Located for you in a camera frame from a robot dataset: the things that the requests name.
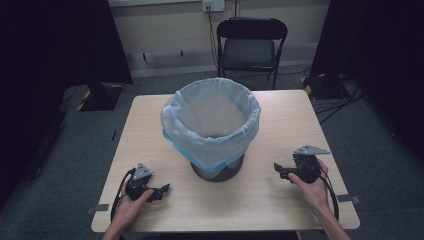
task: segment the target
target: trash can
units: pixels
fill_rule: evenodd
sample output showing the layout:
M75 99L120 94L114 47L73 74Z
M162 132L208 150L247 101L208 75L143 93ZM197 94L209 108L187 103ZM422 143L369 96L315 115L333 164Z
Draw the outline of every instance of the trash can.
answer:
M161 111L164 137L204 180L235 176L259 130L261 108L245 86L225 78L193 82Z

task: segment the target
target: electrical outlet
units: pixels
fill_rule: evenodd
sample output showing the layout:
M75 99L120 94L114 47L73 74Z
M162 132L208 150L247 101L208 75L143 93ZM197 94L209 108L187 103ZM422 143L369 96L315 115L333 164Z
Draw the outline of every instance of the electrical outlet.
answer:
M225 10L225 0L203 0L203 12L223 12Z

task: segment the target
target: chair backrest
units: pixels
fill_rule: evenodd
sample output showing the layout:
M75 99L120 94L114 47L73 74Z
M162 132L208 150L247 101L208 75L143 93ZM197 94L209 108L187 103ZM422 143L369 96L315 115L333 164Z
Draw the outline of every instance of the chair backrest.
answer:
M216 30L219 38L285 40L287 26L274 18L235 17L222 21Z

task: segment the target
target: gray carpet floor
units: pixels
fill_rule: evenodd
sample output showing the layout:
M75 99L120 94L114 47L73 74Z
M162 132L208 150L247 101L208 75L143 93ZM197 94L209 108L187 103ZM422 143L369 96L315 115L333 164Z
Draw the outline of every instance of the gray carpet floor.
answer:
M307 66L283 67L277 89L299 89ZM120 134L137 95L174 93L216 72L134 79L125 86L114 111L78 112L86 86L64 95L67 115L63 129L46 157L40 176L21 181L0 212L0 239L101 239L92 232L86 209L98 203ZM235 78L242 75L228 76ZM255 89L271 81L242 78ZM353 91L356 82L346 81ZM424 161L391 135L390 125L369 100L361 98L331 115L325 111L344 100L311 100L334 158L355 205L361 226L348 233L353 239L424 238ZM142 239L143 234L126 234ZM326 239L319 231L302 232L302 239Z

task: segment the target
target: human hand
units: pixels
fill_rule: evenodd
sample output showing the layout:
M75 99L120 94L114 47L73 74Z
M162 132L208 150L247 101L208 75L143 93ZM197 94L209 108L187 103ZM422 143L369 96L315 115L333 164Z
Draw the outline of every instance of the human hand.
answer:
M321 176L326 179L326 174L328 174L328 167L319 158L317 158L317 161L322 171L324 171L321 173ZM300 188L303 196L309 203L309 206L312 208L312 211L315 213L315 215L317 215L318 211L320 210L327 210L327 208L329 209L327 187L321 179L317 179L315 182L307 184L294 173L289 173L288 177L294 184L296 184L296 186Z
M153 189L146 190L137 200L132 201L125 194L125 188L128 181L125 182L121 189L121 199L116 206L115 215L113 216L110 226L105 232L103 239L119 239L119 236L127 229L127 227L137 217L141 206L153 194Z

